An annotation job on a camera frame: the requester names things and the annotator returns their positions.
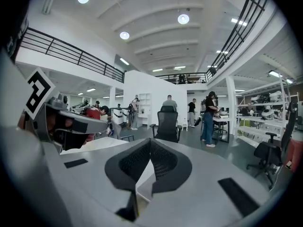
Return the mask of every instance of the gray t-shirt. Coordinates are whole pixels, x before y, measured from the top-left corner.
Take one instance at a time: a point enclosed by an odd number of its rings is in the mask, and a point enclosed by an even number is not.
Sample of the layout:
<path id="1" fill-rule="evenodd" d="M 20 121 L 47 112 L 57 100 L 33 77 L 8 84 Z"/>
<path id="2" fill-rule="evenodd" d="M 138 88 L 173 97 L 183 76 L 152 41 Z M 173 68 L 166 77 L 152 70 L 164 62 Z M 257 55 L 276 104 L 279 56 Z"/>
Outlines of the gray t-shirt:
<path id="1" fill-rule="evenodd" d="M 174 100 L 166 100 L 163 102 L 162 106 L 173 106 L 176 111 L 177 103 Z"/>

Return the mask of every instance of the metal railing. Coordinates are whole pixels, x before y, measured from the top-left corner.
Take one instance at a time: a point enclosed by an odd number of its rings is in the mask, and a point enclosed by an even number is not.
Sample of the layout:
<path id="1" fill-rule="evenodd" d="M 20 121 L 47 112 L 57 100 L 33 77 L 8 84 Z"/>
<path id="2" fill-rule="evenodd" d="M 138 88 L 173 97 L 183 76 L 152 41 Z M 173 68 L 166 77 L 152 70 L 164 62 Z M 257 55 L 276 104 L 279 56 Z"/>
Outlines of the metal railing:
<path id="1" fill-rule="evenodd" d="M 211 68 L 206 72 L 207 80 L 229 60 L 245 41 L 261 14 L 264 12 L 266 3 L 267 0 L 245 0 L 243 9 L 237 19 L 238 21 L 221 49 L 221 53 L 218 54 Z"/>
<path id="2" fill-rule="evenodd" d="M 93 70 L 124 83 L 124 73 L 103 60 L 41 31 L 28 28 L 21 46 Z"/>
<path id="3" fill-rule="evenodd" d="M 197 72 L 197 73 L 186 73 L 186 74 L 170 74 L 163 76 L 156 76 L 160 79 L 166 80 L 174 84 L 192 84 L 192 83 L 206 83 L 206 73 Z"/>

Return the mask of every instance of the woman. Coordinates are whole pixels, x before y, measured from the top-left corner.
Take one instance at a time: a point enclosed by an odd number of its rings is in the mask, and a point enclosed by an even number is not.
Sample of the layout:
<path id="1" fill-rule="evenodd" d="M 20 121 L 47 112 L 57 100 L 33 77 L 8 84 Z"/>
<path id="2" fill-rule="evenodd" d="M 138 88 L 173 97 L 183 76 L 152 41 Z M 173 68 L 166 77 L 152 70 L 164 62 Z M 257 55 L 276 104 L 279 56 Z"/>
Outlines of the woman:
<path id="1" fill-rule="evenodd" d="M 202 141 L 206 141 L 207 147 L 215 147 L 212 144 L 213 138 L 213 116 L 214 113 L 217 111 L 217 107 L 214 106 L 213 99 L 215 98 L 216 94 L 211 91 L 209 95 L 206 97 L 205 100 L 205 113 L 204 113 L 204 128 L 202 133 Z"/>

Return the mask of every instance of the person in gray shirt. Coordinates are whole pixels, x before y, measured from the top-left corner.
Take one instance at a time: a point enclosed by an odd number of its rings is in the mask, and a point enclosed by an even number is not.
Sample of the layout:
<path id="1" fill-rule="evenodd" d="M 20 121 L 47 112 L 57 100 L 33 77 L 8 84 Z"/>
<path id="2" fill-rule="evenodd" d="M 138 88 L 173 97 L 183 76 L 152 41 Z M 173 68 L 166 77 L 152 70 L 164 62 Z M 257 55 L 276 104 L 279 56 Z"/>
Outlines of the person in gray shirt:
<path id="1" fill-rule="evenodd" d="M 162 106 L 173 106 L 174 110 L 177 110 L 177 103 L 174 100 L 171 100 L 171 95 L 167 96 L 167 100 L 163 102 Z"/>

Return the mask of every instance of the pillar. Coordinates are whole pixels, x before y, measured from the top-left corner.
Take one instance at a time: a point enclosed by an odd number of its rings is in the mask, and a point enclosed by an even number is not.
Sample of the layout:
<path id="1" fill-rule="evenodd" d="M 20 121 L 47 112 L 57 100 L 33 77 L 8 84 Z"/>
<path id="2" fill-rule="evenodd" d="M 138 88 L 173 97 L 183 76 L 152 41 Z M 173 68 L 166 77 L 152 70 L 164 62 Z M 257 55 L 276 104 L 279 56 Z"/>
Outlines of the pillar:
<path id="1" fill-rule="evenodd" d="M 228 101 L 229 101 L 229 117 L 230 121 L 230 134 L 235 134 L 235 126 L 236 126 L 236 115 L 237 115 L 237 100 L 235 94 L 235 83 L 233 80 L 233 76 L 229 75 L 226 78 L 227 85 L 227 93 L 228 93 Z"/>
<path id="2" fill-rule="evenodd" d="M 109 91 L 109 108 L 115 108 L 117 105 L 115 105 L 115 99 L 116 99 L 116 88 L 111 87 Z"/>

